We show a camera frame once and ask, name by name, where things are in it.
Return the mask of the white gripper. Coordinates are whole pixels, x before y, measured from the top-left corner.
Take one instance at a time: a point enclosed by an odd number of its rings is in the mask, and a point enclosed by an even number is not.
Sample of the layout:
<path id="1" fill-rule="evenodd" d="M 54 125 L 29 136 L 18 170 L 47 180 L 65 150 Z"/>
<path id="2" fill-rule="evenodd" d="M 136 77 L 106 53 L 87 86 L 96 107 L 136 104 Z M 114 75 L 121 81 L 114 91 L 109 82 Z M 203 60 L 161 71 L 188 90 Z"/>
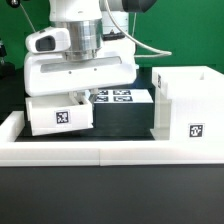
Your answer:
<path id="1" fill-rule="evenodd" d="M 67 61 L 61 53 L 32 54 L 25 57 L 25 91 L 31 97 L 68 93 L 74 104 L 80 104 L 74 91 L 85 91 L 94 103 L 100 87 L 130 84 L 136 78 L 135 63 L 119 56 L 87 61 Z"/>

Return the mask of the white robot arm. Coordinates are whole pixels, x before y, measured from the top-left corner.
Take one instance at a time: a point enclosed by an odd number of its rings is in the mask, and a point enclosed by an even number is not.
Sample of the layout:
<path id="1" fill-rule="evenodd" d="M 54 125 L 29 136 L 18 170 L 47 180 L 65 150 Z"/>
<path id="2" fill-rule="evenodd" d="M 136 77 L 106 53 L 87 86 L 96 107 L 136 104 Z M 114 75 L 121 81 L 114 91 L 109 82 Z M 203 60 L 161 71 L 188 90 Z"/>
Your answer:
<path id="1" fill-rule="evenodd" d="M 135 81 L 135 44 L 119 33 L 103 32 L 103 0 L 49 2 L 51 25 L 25 41 L 24 86 L 30 98 Z"/>

